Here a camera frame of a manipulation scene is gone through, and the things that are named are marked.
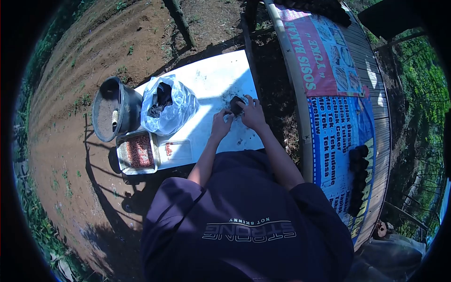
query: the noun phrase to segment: plastic bag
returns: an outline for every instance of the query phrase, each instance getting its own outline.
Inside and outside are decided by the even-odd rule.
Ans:
[[[194,92],[175,78],[175,74],[165,77],[152,77],[144,89],[143,106],[141,108],[141,125],[148,131],[159,136],[171,135],[177,132],[199,110],[199,101]],[[166,106],[160,117],[152,118],[147,115],[153,106],[153,95],[164,82],[171,86],[172,105]]]

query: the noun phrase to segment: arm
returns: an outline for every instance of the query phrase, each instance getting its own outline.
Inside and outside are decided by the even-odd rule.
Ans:
[[[229,114],[227,122],[224,116]],[[230,110],[222,109],[213,117],[212,134],[207,141],[198,162],[190,172],[188,179],[204,187],[212,175],[213,161],[221,140],[229,133],[234,115]]]
[[[237,102],[244,110],[242,118],[243,124],[255,130],[260,136],[277,182],[284,186],[288,191],[296,185],[304,183],[305,181],[302,174],[266,124],[260,101],[258,99],[252,100],[252,97],[249,95],[246,95],[246,98],[249,100],[249,105]]]

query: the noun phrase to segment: person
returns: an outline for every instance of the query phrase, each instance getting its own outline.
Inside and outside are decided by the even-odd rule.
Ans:
[[[342,281],[354,256],[350,232],[322,190],[305,183],[246,95],[243,124],[266,153],[216,154],[234,115],[214,115],[212,133],[187,179],[156,192],[143,223],[147,281]]]

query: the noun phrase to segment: blue banner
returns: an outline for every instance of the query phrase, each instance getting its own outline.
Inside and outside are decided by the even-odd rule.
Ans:
[[[308,110],[312,127],[313,182],[321,187],[332,207],[351,232],[355,244],[363,225],[375,166],[375,130],[373,106],[369,97],[309,97]],[[349,151],[367,145],[368,177],[357,217],[348,214],[353,173],[349,170]]]

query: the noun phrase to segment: black bucket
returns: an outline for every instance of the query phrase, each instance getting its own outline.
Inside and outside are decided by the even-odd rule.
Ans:
[[[116,76],[107,78],[92,105],[92,125],[97,137],[110,142],[118,134],[137,130],[141,125],[142,104],[141,94],[123,85]]]

